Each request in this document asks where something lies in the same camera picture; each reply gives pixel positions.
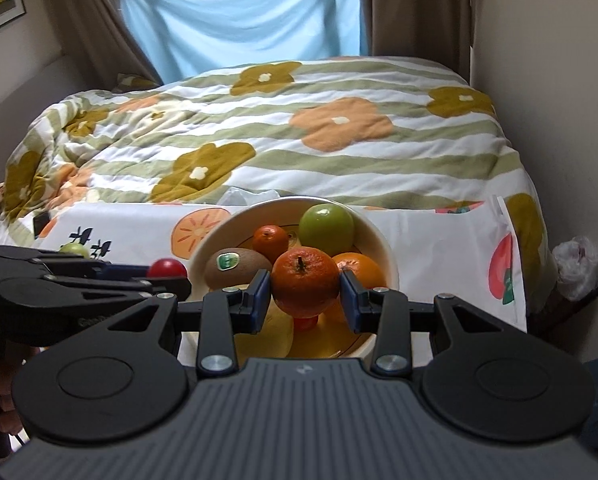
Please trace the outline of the person's left hand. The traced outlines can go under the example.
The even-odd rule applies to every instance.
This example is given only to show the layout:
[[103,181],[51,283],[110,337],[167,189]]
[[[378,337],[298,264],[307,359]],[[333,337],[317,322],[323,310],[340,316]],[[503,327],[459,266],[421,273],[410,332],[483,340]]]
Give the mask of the person's left hand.
[[14,408],[11,397],[11,384],[14,376],[24,363],[29,362],[41,352],[38,347],[26,347],[21,344],[0,346],[0,432],[14,436],[22,429],[21,418]]

